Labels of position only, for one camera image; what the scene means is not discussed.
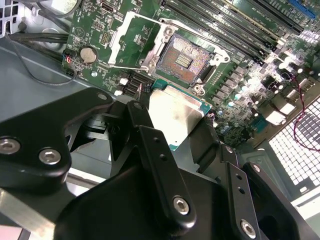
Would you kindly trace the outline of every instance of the silver screw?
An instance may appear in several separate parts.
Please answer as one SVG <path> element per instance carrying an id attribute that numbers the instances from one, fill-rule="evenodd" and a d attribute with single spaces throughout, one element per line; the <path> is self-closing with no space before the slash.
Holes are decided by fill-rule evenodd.
<path id="1" fill-rule="evenodd" d="M 98 94 L 98 98 L 100 98 L 102 100 L 107 100 L 107 96 L 103 95 L 103 94 Z"/>
<path id="2" fill-rule="evenodd" d="M 47 165 L 55 165 L 61 160 L 61 154 L 54 149 L 45 149 L 39 153 L 39 159 L 41 162 Z"/>
<path id="3" fill-rule="evenodd" d="M 91 76 L 96 78 L 96 77 L 98 77 L 98 73 L 96 71 L 92 71 L 91 72 Z"/>
<path id="4" fill-rule="evenodd" d="M 246 220 L 241 220 L 241 228 L 249 238 L 256 238 L 257 235 L 254 227 Z"/>
<path id="5" fill-rule="evenodd" d="M 149 63 L 149 67 L 150 67 L 150 68 L 153 69 L 155 66 L 156 66 L 156 64 L 155 64 L 153 61 Z"/>
<path id="6" fill-rule="evenodd" d="M 21 148 L 20 143 L 12 138 L 0 139 L 0 154 L 14 154 Z"/>
<path id="7" fill-rule="evenodd" d="M 189 213 L 189 205 L 186 200 L 181 197 L 175 197 L 173 199 L 173 206 L 182 215 L 187 215 Z"/>
<path id="8" fill-rule="evenodd" d="M 257 165 L 253 165 L 254 170 L 256 170 L 258 173 L 260 173 L 260 168 Z"/>
<path id="9" fill-rule="evenodd" d="M 229 153 L 233 153 L 234 151 L 232 150 L 232 148 L 231 147 L 229 147 L 229 146 L 225 146 L 225 149 L 229 152 Z"/>
<path id="10" fill-rule="evenodd" d="M 140 110 L 144 109 L 139 102 L 135 102 L 133 105 L 134 105 L 137 109 L 140 109 Z"/>
<path id="11" fill-rule="evenodd" d="M 165 33 L 166 33 L 167 35 L 171 36 L 172 34 L 174 34 L 174 31 L 173 31 L 170 27 L 167 27 L 167 28 L 165 29 Z"/>

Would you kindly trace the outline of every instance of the metal plate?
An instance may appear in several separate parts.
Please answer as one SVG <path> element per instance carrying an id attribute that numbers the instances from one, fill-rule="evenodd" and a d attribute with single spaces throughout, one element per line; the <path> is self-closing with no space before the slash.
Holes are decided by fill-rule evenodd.
<path id="1" fill-rule="evenodd" d="M 149 114 L 155 129 L 163 132 L 170 149 L 175 151 L 204 116 L 201 102 L 167 86 L 151 93 Z"/>

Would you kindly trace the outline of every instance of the blue ram slot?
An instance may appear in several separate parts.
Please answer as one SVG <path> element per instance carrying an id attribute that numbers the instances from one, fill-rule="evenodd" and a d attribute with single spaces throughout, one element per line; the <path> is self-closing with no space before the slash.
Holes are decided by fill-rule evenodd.
<path id="1" fill-rule="evenodd" d="M 311 12 L 308 8 L 306 8 L 305 6 L 303 6 L 299 0 L 288 0 L 288 2 L 294 6 L 295 8 L 297 8 L 301 13 L 303 13 L 304 15 L 306 15 L 309 18 L 315 19 L 316 15 Z"/>

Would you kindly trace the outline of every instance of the motherboard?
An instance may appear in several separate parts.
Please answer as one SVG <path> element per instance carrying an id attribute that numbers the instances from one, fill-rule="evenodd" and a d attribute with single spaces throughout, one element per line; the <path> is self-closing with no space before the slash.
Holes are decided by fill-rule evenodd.
<path id="1" fill-rule="evenodd" d="M 72 74 L 71 63 L 79 78 L 116 96 L 133 97 L 144 83 L 179 90 L 236 147 L 284 124 L 298 88 L 317 83 L 317 2 L 84 0 L 62 67 Z"/>

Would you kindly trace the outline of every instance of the usb port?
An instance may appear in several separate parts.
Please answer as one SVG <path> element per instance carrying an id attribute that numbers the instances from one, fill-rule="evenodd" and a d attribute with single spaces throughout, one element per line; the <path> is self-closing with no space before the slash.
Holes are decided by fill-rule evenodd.
<path id="1" fill-rule="evenodd" d="M 115 12 L 115 9 L 110 4 L 108 4 L 107 2 L 102 2 L 101 3 L 101 8 L 103 10 L 105 10 L 106 12 L 108 12 L 109 14 L 113 14 Z"/>

